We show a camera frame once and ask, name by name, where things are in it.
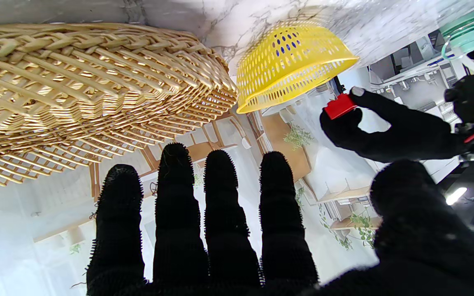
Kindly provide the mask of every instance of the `woven rattan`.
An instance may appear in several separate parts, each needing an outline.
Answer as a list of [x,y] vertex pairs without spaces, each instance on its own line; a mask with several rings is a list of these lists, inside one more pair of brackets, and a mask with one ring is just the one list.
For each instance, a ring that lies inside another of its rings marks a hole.
[[189,32],[0,26],[0,185],[173,139],[226,112],[236,91]]

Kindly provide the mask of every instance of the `ceiling light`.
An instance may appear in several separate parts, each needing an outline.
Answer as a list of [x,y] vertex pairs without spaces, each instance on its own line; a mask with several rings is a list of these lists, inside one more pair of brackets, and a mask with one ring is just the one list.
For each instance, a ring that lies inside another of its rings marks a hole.
[[446,197],[446,203],[451,206],[452,204],[457,202],[457,200],[461,198],[462,195],[466,193],[466,191],[467,191],[467,188],[465,187],[460,187],[459,189],[456,189],[453,193],[451,193],[450,195]]

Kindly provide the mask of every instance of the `black glove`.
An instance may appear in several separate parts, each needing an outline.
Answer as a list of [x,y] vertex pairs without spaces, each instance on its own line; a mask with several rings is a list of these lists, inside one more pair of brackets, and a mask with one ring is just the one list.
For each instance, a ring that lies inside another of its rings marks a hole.
[[411,110],[363,88],[352,88],[350,98],[357,106],[376,112],[391,127],[385,132],[366,133],[358,127],[361,109],[334,120],[323,111],[321,129],[337,147],[384,163],[400,159],[449,159],[465,150],[464,137],[452,134],[450,125],[436,116]]

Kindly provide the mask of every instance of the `yellow colander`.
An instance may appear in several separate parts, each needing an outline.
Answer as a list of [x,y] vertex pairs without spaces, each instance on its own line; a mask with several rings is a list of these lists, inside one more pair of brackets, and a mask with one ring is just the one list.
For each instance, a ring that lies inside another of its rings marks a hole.
[[316,23],[278,26],[239,62],[237,113],[294,99],[357,60],[339,38]]

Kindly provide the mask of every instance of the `table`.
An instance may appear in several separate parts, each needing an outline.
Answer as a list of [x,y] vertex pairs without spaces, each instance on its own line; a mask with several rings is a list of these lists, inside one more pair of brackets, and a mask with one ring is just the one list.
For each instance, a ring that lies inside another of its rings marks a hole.
[[292,174],[294,181],[303,178],[310,173],[310,165],[308,163],[307,154],[303,148],[297,148],[294,150],[292,143],[284,142],[284,137],[287,133],[290,133],[290,126],[286,124],[279,113],[271,116],[264,116],[261,118],[263,129],[265,134],[270,141],[274,151],[281,152],[288,164],[292,168]]

